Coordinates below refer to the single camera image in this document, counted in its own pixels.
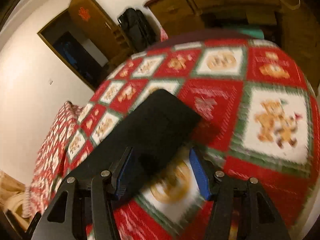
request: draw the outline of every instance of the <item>wooden dresser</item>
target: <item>wooden dresser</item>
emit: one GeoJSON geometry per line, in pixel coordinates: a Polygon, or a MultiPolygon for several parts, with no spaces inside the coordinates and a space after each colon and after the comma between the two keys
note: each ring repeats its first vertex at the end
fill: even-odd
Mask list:
{"type": "Polygon", "coordinates": [[[317,94],[320,25],[303,1],[297,10],[290,10],[280,0],[150,0],[145,7],[150,8],[169,37],[209,27],[208,18],[213,23],[229,18],[277,29],[278,44],[301,67],[317,94]]]}

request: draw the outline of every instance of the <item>black backpack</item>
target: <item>black backpack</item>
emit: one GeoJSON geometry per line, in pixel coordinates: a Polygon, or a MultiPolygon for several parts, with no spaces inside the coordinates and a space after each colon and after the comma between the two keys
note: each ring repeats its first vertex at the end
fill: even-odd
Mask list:
{"type": "Polygon", "coordinates": [[[142,11],[128,8],[118,22],[138,52],[156,42],[156,34],[142,11]]]}

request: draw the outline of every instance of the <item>wooden furniture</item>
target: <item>wooden furniture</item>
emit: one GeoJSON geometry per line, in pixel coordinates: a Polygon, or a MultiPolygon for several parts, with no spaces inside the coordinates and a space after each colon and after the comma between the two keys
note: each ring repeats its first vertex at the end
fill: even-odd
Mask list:
{"type": "MultiPolygon", "coordinates": [[[[286,0],[295,5],[298,0],[286,0]]],[[[290,10],[280,0],[150,0],[145,3],[168,36],[208,27],[220,17],[244,19],[249,24],[276,26],[282,49],[301,67],[315,93],[320,82],[320,25],[301,1],[290,10]]]]}
{"type": "Polygon", "coordinates": [[[116,66],[133,53],[119,25],[113,22],[95,0],[71,0],[68,12],[75,25],[116,66]]]}

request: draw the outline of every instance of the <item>door handle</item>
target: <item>door handle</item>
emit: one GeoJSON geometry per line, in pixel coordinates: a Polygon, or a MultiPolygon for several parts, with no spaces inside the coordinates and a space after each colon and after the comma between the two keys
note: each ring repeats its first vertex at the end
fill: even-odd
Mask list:
{"type": "Polygon", "coordinates": [[[104,25],[111,30],[111,27],[110,27],[110,25],[109,25],[107,22],[104,22],[104,25]]]}

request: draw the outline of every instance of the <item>christmas quilt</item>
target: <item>christmas quilt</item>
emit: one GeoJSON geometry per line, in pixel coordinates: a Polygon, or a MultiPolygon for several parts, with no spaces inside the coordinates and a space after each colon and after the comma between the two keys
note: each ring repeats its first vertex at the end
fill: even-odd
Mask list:
{"type": "MultiPolygon", "coordinates": [[[[63,176],[157,89],[202,116],[190,143],[201,145],[206,159],[226,174],[258,178],[292,228],[319,174],[319,112],[300,68],[270,41],[206,40],[133,55],[81,112],[66,144],[63,176]]],[[[200,240],[211,210],[185,146],[114,216],[122,240],[200,240]]],[[[87,234],[94,239],[92,226],[87,234]]],[[[236,222],[230,239],[235,236],[236,222]]]]}
{"type": "Polygon", "coordinates": [[[31,185],[26,189],[24,217],[43,213],[55,195],[63,176],[66,145],[73,133],[82,107],[69,101],[60,108],[38,152],[31,185]]]}

